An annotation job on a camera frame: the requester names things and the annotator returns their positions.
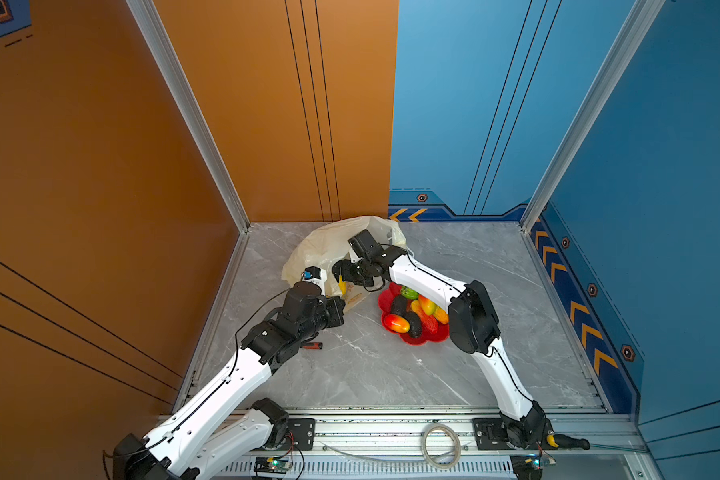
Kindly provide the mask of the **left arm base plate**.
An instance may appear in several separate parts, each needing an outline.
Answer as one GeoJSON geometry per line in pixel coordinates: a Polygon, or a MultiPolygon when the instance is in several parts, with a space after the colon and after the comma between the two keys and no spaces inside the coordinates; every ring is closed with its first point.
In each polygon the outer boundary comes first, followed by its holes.
{"type": "Polygon", "coordinates": [[[311,451],[314,447],[316,435],[316,419],[311,417],[290,418],[287,422],[285,436],[278,445],[278,450],[288,450],[291,447],[291,440],[295,441],[295,446],[302,452],[311,451]]]}

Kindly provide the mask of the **cream plastic bag orange print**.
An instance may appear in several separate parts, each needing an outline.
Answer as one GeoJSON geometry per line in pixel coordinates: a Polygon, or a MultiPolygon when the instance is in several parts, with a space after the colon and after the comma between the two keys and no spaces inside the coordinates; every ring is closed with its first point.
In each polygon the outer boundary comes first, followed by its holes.
{"type": "Polygon", "coordinates": [[[346,302],[345,311],[351,310],[367,298],[370,293],[363,287],[347,285],[342,292],[339,282],[331,272],[333,265],[350,258],[352,248],[349,239],[363,230],[368,230],[380,243],[406,247],[407,240],[399,223],[377,216],[360,216],[323,225],[307,235],[291,253],[281,271],[281,279],[293,286],[301,279],[307,267],[320,267],[327,272],[325,294],[340,295],[346,302]]]}

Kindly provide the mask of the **yellow bumpy fruit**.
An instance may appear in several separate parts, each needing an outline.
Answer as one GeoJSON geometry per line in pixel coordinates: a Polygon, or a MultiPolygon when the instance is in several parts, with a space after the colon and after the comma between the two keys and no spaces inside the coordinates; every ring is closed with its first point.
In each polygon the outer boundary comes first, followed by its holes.
{"type": "Polygon", "coordinates": [[[348,286],[347,286],[347,283],[345,282],[345,280],[344,280],[344,278],[343,278],[342,275],[339,276],[338,286],[339,286],[341,295],[342,295],[342,296],[345,296],[345,295],[347,294],[347,291],[348,291],[348,286]]]}

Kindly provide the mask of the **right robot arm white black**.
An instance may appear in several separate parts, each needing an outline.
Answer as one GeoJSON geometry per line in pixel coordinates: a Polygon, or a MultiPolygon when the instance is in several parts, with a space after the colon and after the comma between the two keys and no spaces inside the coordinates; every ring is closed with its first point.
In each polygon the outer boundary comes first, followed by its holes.
{"type": "Polygon", "coordinates": [[[541,405],[524,387],[505,351],[499,317],[485,286],[449,278],[417,262],[403,247],[367,230],[349,239],[352,254],[334,263],[337,280],[370,288],[376,279],[413,289],[449,317],[451,342],[474,357],[497,400],[508,443],[517,449],[561,448],[541,405]]]}

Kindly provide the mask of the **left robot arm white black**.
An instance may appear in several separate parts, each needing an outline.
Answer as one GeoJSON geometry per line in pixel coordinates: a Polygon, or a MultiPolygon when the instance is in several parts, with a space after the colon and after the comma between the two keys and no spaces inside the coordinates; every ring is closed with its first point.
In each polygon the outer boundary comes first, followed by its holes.
{"type": "Polygon", "coordinates": [[[289,445],[289,415],[269,398],[232,424],[230,414],[302,346],[343,324],[344,300],[299,281],[282,306],[253,326],[230,361],[180,410],[144,437],[123,438],[102,455],[108,479],[211,479],[252,450],[289,445]]]}

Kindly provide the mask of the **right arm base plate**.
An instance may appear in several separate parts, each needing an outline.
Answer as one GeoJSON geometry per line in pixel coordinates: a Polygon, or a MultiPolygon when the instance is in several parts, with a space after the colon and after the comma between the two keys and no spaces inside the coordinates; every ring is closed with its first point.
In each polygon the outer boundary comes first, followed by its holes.
{"type": "Polygon", "coordinates": [[[546,439],[553,433],[549,420],[538,433],[533,433],[529,440],[521,440],[518,422],[508,421],[501,417],[476,418],[472,420],[474,438],[477,448],[483,450],[527,450],[536,449],[539,444],[547,448],[546,439]]]}

